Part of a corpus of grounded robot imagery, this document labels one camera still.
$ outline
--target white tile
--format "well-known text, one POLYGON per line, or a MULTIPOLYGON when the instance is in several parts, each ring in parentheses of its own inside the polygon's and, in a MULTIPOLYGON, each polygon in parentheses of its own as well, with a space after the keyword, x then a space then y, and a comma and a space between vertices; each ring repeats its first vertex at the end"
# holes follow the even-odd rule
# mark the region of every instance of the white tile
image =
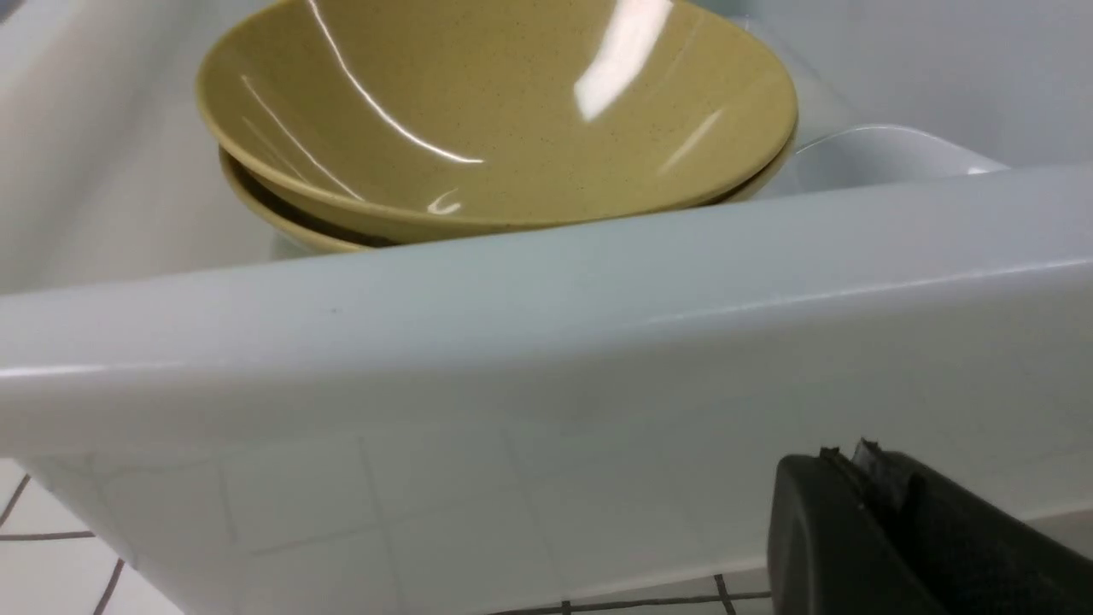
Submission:
POLYGON ((34 472, 37 477, 35 481, 48 477, 52 487, 51 495, 89 528, 94 527, 95 535, 105 541, 118 556, 132 561, 132 546, 118 531, 113 515, 95 486, 95 480, 90 472, 84 472, 81 464, 70 462, 71 460, 58 458, 39 458, 27 464, 27 470, 34 472))
POLYGON ((0 612, 91 613, 116 563, 95 539, 0 543, 0 612))
POLYGON ((362 604, 369 614, 399 613, 395 576, 378 530, 257 557, 247 577, 244 615, 342 615, 362 604))
POLYGON ((587 418, 562 412, 553 421, 513 419, 505 430, 512 440, 520 473, 525 478, 542 478, 609 459, 627 450, 642 449, 655 440, 674 413, 609 413, 587 418))
POLYGON ((391 528, 396 570, 413 615, 489 613, 560 594, 546 548, 518 493, 391 528))
POLYGON ((9 498, 15 493, 24 475, 26 473, 15 462, 0 460, 0 510, 8 506, 9 498))
POLYGON ((1039 382, 1009 360, 933 374, 924 398, 924 406, 947 411, 939 428, 963 446, 980 475, 1093 446, 1090 434, 1074 429, 1039 382))
POLYGON ((183 612, 126 566, 103 615, 183 615, 183 612))
POLYGON ((718 569, 765 553, 778 461, 819 450, 800 404, 791 393, 732 401, 687 417, 660 441, 672 488, 718 569))
POLYGON ((575 599, 573 604, 593 604, 598 602, 631 602, 649 599, 668 598, 694 598, 694 596, 717 595, 717 584, 713 577, 702 577, 681 581, 678 583, 667 583, 662 586, 644 587, 634 590, 600 594, 586 599, 575 599))
POLYGON ((771 580, 767 577, 766 568, 726 572, 722 578, 725 579, 725 589, 730 594, 771 591, 771 580))
POLYGON ((388 520, 516 484, 496 426, 410 425, 368 430, 364 449, 388 520))
POLYGON ((774 615, 774 603, 771 599, 738 600, 732 603, 737 615, 774 615))
POLYGON ((1093 558, 1093 509, 1044 517, 1030 525, 1082 556, 1093 558))
POLYGON ((531 499, 571 594, 708 564, 655 456, 567 472, 531 499))
POLYGON ((703 604, 668 604, 661 606, 634 606, 619 611, 609 611, 614 615, 726 615, 720 602, 703 604))
POLYGON ((256 448, 224 461, 227 502, 247 551, 362 529, 376 521, 354 438, 256 448))
POLYGON ((37 481, 31 481, 0 534, 82 532, 87 527, 57 501, 37 481))
POLYGON ((233 529, 215 464, 127 474, 104 488, 125 542, 140 559, 198 563, 231 549, 233 529))

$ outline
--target yellow bowl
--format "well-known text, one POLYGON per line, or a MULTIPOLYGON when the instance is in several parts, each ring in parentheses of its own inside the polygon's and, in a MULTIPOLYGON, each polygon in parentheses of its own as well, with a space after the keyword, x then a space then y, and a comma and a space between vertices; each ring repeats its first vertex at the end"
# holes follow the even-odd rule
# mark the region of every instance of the yellow bowl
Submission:
MULTIPOLYGON (((727 194, 720 194, 709 203, 734 202, 749 199, 774 177, 794 153, 791 135, 780 152, 762 170, 727 194)), ((315 217, 285 201, 266 187, 239 161, 224 149, 220 150, 220 164, 227 184, 239 200, 250 211, 272 225, 290 241, 310 251, 345 252, 368 250, 376 247, 397 245, 395 241, 375 234, 363 234, 315 217)))
POLYGON ((281 236, 305 249, 318 252, 346 252, 391 245, 383 238, 339 228, 299 211, 265 189, 223 149, 220 150, 220 167, 224 172, 227 185, 247 209, 277 228, 281 236))
POLYGON ((400 243, 706 202, 797 119, 769 49, 671 0, 286 0, 197 88, 269 189, 400 243))

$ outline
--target tile floor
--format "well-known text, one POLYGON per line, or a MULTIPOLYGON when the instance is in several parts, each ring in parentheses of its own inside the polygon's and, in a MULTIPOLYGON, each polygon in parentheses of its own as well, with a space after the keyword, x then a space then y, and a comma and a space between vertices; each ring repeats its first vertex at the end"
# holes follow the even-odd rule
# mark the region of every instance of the tile floor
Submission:
POLYGON ((181 614, 8 460, 0 460, 0 612, 181 614))
MULTIPOLYGON (((0 612, 5 615, 183 615, 9 460, 0 460, 0 612)), ((608 612, 771 615, 773 607, 765 575, 751 570, 509 611, 507 615, 608 612)))

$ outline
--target black object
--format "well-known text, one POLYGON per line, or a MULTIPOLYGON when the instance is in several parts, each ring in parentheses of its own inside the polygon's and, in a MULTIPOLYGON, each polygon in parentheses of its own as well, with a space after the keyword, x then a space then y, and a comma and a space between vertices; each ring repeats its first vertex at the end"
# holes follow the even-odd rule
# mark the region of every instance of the black object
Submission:
POLYGON ((778 615, 1093 614, 1093 563, 873 443, 778 464, 778 615))

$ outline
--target dish rack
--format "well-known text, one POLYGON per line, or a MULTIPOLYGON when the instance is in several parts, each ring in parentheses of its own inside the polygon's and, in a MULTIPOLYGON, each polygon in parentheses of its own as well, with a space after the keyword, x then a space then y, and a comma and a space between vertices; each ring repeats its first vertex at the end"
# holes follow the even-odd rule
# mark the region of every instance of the dish rack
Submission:
POLYGON ((775 461, 861 436, 1088 531, 1093 15, 701 3, 786 62, 802 146, 893 122, 1013 169, 784 172, 741 205, 289 258, 191 96, 265 2, 27 0, 0 26, 0 454, 197 613, 760 569, 775 461))

